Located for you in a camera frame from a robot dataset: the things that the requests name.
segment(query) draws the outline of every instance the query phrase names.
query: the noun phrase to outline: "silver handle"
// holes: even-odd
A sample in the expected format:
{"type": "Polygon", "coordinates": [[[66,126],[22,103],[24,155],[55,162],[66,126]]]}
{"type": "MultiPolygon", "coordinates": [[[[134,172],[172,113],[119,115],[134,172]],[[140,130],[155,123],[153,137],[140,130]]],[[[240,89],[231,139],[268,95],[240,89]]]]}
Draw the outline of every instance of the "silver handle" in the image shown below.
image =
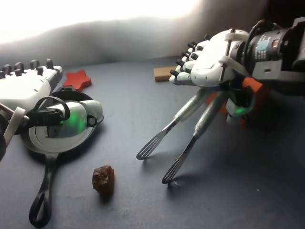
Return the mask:
{"type": "Polygon", "coordinates": [[[198,123],[195,126],[194,137],[197,139],[206,131],[218,111],[221,109],[224,102],[228,99],[228,92],[221,91],[217,93],[217,96],[211,101],[203,115],[200,117],[198,123]]]}
{"type": "Polygon", "coordinates": [[[190,117],[212,94],[212,90],[201,88],[174,116],[176,122],[190,117]]]}

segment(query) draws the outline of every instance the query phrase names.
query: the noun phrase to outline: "black pan handle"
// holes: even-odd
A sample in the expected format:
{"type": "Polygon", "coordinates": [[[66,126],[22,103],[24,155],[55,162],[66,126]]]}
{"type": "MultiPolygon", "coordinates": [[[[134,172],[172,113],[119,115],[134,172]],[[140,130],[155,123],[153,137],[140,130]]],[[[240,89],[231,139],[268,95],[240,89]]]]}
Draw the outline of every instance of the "black pan handle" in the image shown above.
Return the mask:
{"type": "Polygon", "coordinates": [[[46,156],[46,171],[44,174],[41,188],[34,199],[30,208],[29,219],[30,223],[42,228],[48,224],[52,214],[52,181],[56,170],[56,157],[46,156]],[[43,204],[43,214],[41,219],[37,219],[40,208],[43,204]]]}

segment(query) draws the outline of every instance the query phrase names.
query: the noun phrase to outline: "piece of meat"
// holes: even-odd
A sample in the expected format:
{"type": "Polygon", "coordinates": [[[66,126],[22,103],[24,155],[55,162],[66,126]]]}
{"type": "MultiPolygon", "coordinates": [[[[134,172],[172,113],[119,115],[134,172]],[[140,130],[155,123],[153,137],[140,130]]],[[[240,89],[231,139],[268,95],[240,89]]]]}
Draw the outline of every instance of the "piece of meat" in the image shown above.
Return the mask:
{"type": "Polygon", "coordinates": [[[109,196],[114,189],[114,170],[111,166],[96,168],[92,176],[93,188],[102,196],[109,196]]]}

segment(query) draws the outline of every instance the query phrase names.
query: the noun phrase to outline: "gray tabletop surface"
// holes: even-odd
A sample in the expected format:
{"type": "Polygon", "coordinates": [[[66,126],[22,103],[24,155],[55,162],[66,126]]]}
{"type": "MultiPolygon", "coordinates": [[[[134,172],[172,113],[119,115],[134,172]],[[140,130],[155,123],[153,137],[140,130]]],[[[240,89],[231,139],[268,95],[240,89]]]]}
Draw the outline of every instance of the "gray tabletop surface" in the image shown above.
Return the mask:
{"type": "MultiPolygon", "coordinates": [[[[272,92],[253,124],[228,126],[218,114],[176,177],[165,172],[182,153],[204,104],[176,126],[146,161],[139,150],[173,118],[197,87],[156,83],[153,68],[174,58],[84,69],[105,119],[80,147],[58,158],[47,229],[303,229],[305,228],[305,100],[272,92]],[[103,200],[92,173],[111,165],[115,188],[103,200]]],[[[29,210],[44,163],[19,136],[0,162],[0,228],[31,229],[29,210]]]]}

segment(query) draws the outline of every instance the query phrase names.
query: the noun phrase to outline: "red star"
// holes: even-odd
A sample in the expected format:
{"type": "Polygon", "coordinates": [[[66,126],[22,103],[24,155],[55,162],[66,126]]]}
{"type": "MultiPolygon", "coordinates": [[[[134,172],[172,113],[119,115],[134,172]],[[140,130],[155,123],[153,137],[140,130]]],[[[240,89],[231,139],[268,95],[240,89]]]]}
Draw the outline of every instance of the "red star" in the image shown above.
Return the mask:
{"type": "Polygon", "coordinates": [[[86,72],[83,69],[76,73],[66,73],[66,76],[67,80],[62,85],[72,86],[79,92],[92,84],[91,79],[86,75],[86,72]]]}

